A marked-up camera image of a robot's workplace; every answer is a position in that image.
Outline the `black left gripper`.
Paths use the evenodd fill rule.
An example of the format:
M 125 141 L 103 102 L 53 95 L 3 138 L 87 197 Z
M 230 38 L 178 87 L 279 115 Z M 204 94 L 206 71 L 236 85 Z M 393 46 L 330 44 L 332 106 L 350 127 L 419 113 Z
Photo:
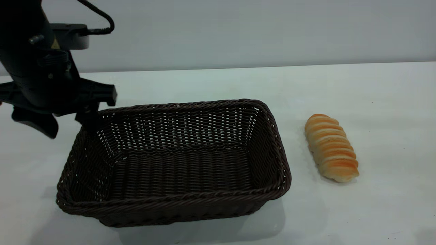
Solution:
M 71 52 L 59 49 L 2 49 L 1 63 L 12 78 L 1 84 L 1 102 L 14 107 L 13 121 L 55 139 L 59 125 L 52 114 L 76 113 L 75 121 L 89 135 L 97 135 L 101 102 L 115 106 L 114 85 L 84 79 Z

